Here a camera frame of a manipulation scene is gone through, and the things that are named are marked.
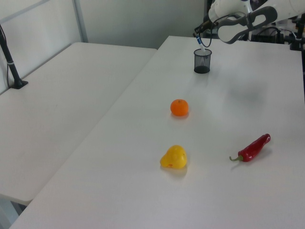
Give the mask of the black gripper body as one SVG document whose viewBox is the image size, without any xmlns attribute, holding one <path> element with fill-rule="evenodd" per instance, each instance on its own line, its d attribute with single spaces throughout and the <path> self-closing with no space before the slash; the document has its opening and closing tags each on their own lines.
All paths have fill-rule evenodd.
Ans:
<svg viewBox="0 0 305 229">
<path fill-rule="evenodd" d="M 213 26 L 213 22 L 211 22 L 210 20 L 207 20 L 206 22 L 203 22 L 200 27 L 199 27 L 199 30 L 200 31 L 206 31 L 206 30 L 209 30 L 211 29 Z"/>
</svg>

